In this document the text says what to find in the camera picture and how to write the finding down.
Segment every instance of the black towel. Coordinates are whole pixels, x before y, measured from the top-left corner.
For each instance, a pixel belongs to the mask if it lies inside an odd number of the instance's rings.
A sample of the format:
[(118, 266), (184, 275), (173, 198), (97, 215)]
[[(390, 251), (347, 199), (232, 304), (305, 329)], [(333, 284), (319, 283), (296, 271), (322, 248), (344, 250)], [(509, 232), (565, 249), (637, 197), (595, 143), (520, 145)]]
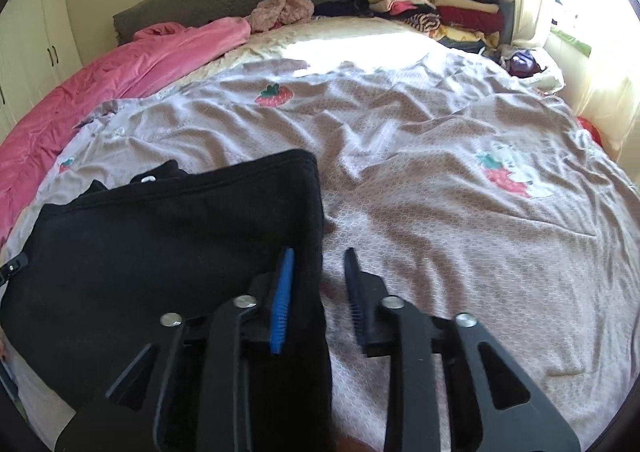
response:
[(200, 175), (170, 162), (134, 181), (43, 207), (24, 246), (30, 264), (0, 307), (12, 345), (77, 410), (104, 394), (162, 314), (211, 313), (290, 246), (287, 339), (281, 359), (252, 373), (254, 439), (262, 450), (330, 450), (315, 158), (293, 150)]

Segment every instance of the strawberry print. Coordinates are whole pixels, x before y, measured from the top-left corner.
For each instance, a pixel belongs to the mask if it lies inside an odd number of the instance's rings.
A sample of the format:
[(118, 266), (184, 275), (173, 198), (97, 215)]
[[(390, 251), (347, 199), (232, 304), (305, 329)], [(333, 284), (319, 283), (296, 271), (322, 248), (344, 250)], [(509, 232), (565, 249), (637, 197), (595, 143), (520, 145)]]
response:
[(484, 176), (498, 188), (526, 199), (540, 199), (554, 194), (540, 182), (536, 172), (527, 166), (511, 145), (494, 143), (492, 152), (477, 154)]
[(504, 191), (511, 192), (512, 194), (516, 194), (527, 199), (531, 198), (527, 193), (527, 185), (525, 183), (516, 183), (516, 181), (511, 181), (510, 175), (512, 172), (510, 172), (509, 169), (500, 168), (495, 170), (491, 168), (483, 168), (482, 171), (488, 180), (499, 188), (502, 188)]
[(280, 106), (291, 98), (293, 98), (293, 92), (289, 88), (281, 86), (279, 83), (273, 83), (273, 85), (267, 85), (267, 88), (260, 93), (255, 102), (262, 106)]
[(74, 162), (74, 160), (73, 160), (73, 158), (71, 158), (71, 159), (66, 159), (65, 161), (60, 163), (59, 173), (62, 174), (62, 172), (66, 172), (67, 170), (69, 170), (69, 168), (71, 168), (71, 165), (73, 164), (73, 162)]

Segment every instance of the pink fuzzy garment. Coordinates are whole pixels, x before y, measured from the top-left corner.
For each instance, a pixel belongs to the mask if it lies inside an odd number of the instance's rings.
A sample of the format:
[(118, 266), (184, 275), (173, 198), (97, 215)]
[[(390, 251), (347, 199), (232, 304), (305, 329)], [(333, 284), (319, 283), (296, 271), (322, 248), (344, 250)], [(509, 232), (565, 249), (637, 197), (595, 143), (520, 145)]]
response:
[(263, 0), (246, 20), (252, 33), (268, 31), (280, 22), (283, 25), (308, 22), (314, 14), (311, 0)]

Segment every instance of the bed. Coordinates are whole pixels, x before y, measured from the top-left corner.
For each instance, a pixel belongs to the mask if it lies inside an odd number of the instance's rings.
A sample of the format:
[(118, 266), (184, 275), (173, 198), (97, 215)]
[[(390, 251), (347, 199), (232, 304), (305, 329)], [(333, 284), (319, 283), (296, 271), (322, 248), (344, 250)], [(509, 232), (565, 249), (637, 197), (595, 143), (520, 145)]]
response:
[[(222, 15), (178, 17), (176, 0), (148, 0), (114, 23), (127, 42), (155, 22), (244, 16), (241, 1)], [(272, 95), (277, 102), (261, 104)], [(20, 252), (43, 204), (68, 203), (94, 180), (113, 188), (167, 159), (200, 173), (305, 148), (322, 183), (321, 292), (342, 434), (382, 449), (388, 383), (385, 363), (365, 360), (351, 336), (348, 246), (425, 312), (478, 315), (584, 450), (632, 390), (638, 191), (564, 102), (540, 98), (490, 60), (397, 22), (322, 19), (252, 35), (146, 98), (86, 112), (17, 219), (1, 263)], [(52, 449), (75, 411), (6, 345), (26, 416)], [(450, 450), (446, 438), (442, 449)]]

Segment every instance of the pile of folded clothes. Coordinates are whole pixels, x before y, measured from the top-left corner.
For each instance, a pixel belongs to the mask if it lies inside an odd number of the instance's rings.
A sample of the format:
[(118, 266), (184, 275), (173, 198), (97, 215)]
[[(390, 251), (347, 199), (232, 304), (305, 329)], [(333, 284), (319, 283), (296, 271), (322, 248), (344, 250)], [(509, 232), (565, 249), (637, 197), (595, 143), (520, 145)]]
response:
[(317, 16), (377, 16), (399, 20), (450, 48), (496, 48), (504, 17), (499, 0), (353, 0), (316, 6)]

